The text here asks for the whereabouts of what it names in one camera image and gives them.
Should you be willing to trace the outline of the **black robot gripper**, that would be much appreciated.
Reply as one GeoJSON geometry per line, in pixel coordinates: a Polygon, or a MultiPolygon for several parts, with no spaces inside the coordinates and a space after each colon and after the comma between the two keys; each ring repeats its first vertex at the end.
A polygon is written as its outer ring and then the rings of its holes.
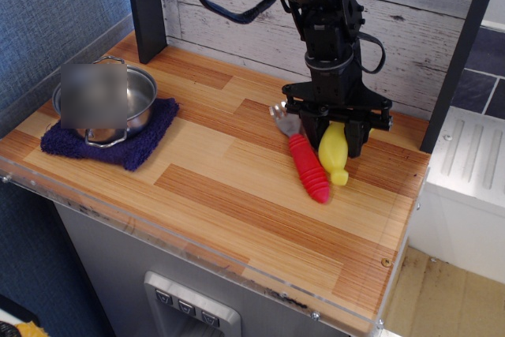
{"type": "Polygon", "coordinates": [[[311,80],[282,87],[290,113],[299,114],[310,144],[318,148],[330,121],[345,122],[348,156],[361,155],[371,127],[392,127],[392,102],[363,83],[358,63],[335,70],[311,68],[311,80]]]}

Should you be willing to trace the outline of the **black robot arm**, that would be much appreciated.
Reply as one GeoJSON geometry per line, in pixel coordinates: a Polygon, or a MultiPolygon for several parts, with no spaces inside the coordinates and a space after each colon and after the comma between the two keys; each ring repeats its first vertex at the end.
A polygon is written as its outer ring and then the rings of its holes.
{"type": "Polygon", "coordinates": [[[363,82],[363,75],[377,74],[385,59],[380,58],[375,69],[365,68],[361,42],[381,42],[361,32],[364,8],[357,0],[280,1],[306,45],[311,76],[310,81],[283,86],[287,110],[301,118],[314,148],[330,122],[343,123],[348,156],[356,158],[372,129],[389,130],[392,125],[392,102],[363,82]]]}

